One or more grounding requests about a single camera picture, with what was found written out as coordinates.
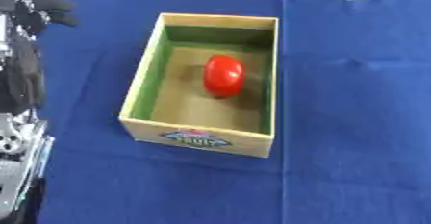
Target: fruit box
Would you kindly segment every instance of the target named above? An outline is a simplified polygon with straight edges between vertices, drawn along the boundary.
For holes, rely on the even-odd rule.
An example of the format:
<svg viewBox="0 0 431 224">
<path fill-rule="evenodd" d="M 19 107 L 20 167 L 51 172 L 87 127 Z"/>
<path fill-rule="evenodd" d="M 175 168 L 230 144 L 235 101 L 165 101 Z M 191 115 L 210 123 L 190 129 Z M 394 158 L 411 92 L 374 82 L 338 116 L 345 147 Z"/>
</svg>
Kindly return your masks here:
<svg viewBox="0 0 431 224">
<path fill-rule="evenodd" d="M 268 157 L 275 134 L 278 19 L 160 14 L 120 121 L 136 140 Z M 212 55 L 241 61 L 241 92 L 216 98 L 203 85 Z"/>
</svg>

